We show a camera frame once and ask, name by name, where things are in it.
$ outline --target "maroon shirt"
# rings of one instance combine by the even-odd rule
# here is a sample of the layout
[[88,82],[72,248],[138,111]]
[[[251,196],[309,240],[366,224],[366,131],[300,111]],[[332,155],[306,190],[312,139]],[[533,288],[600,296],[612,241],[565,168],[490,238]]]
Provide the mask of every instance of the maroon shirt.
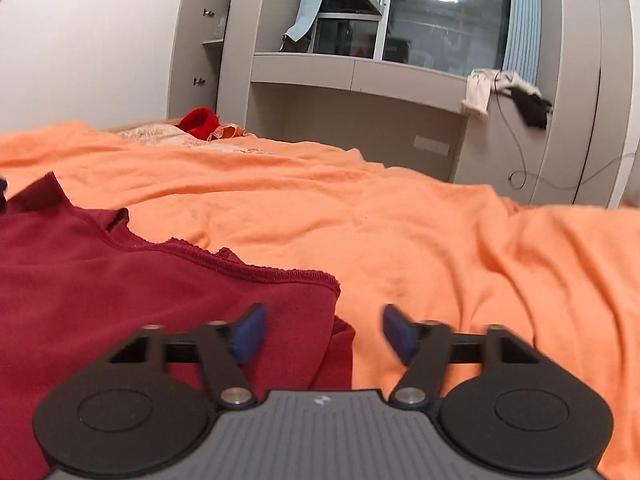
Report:
[[265,390],[348,389],[353,329],[334,316],[336,279],[242,263],[182,240],[151,244],[128,213],[73,206],[53,174],[0,214],[0,478],[47,471],[31,433],[57,384],[146,324],[186,332],[267,308],[265,341],[245,373]]

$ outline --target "black cable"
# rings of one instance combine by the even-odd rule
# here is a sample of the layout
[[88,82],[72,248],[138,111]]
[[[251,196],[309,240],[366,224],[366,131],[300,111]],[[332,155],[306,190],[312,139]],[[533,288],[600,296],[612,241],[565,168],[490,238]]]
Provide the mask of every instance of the black cable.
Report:
[[[518,153],[520,154],[520,161],[522,163],[522,169],[514,171],[513,173],[510,174],[510,176],[508,178],[509,185],[511,186],[511,189],[514,189],[516,191],[521,190],[525,186],[525,184],[527,183],[527,177],[529,175],[535,176],[536,177],[536,182],[540,180],[540,181],[544,182],[545,184],[547,184],[549,187],[551,187],[553,189],[557,189],[558,191],[569,191],[569,190],[572,190],[572,189],[577,189],[582,184],[586,184],[588,181],[590,181],[590,180],[594,179],[595,177],[597,177],[600,173],[602,173],[604,170],[606,170],[612,164],[615,164],[617,161],[623,160],[624,158],[629,158],[630,156],[636,156],[636,152],[625,153],[624,155],[617,156],[616,158],[611,160],[608,164],[606,164],[605,166],[600,168],[598,171],[593,173],[591,176],[589,176],[589,177],[585,178],[584,180],[581,180],[580,182],[578,182],[578,184],[576,184],[575,186],[558,186],[558,184],[554,184],[549,179],[547,179],[547,178],[545,178],[543,176],[540,176],[539,173],[534,173],[532,171],[528,171],[527,170],[527,163],[526,163],[525,158],[524,158],[524,152],[522,151],[522,145],[520,144],[520,141],[518,140],[518,137],[516,136],[515,132],[513,131],[511,125],[509,124],[509,121],[507,120],[507,117],[505,117],[504,112],[502,111],[502,106],[500,105],[500,95],[498,94],[497,81],[498,81],[498,76],[501,73],[502,73],[502,71],[498,71],[498,73],[495,75],[495,78],[494,78],[495,100],[498,103],[498,110],[500,110],[500,115],[502,117],[502,120],[504,121],[505,126],[507,126],[507,129],[509,130],[509,133],[511,134],[511,137],[513,138],[514,142],[516,143],[516,146],[518,148]],[[520,184],[519,186],[516,186],[513,183],[513,177],[515,175],[517,175],[517,174],[522,174],[524,176],[524,178],[522,179],[522,184]]]

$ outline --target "gray ribbed panel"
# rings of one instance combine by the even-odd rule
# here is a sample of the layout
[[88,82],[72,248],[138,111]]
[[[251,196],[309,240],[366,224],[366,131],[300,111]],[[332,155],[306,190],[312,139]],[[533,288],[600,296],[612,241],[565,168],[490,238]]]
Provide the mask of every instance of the gray ribbed panel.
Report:
[[[261,406],[222,415],[194,453],[140,480],[511,478],[453,452],[423,413],[396,410],[376,392],[360,391],[271,392]],[[562,478],[602,480],[592,470]],[[78,480],[63,472],[47,479]]]
[[511,0],[511,14],[503,70],[515,70],[535,84],[540,52],[540,0]]

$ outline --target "orange bedsheet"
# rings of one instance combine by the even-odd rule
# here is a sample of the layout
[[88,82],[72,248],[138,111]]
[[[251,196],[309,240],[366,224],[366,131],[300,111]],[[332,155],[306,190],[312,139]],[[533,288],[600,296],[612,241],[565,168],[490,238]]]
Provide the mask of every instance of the orange bedsheet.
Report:
[[[146,147],[80,123],[0,136],[9,196],[53,170],[85,208],[130,210],[152,241],[184,238],[244,261],[337,276],[356,329],[354,387],[389,391],[402,368],[380,306],[463,332],[503,324],[602,394],[614,411],[600,463],[640,478],[640,212],[521,208],[487,186],[443,184],[313,143],[243,137],[263,153]],[[473,373],[457,367],[451,386]]]

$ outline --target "wardrobe door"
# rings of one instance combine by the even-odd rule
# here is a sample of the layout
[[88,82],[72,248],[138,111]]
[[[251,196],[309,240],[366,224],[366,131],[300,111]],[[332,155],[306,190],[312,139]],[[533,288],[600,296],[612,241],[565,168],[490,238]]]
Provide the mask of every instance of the wardrobe door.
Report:
[[170,118],[181,117],[197,107],[215,109],[224,45],[223,20],[230,2],[181,1],[169,82]]

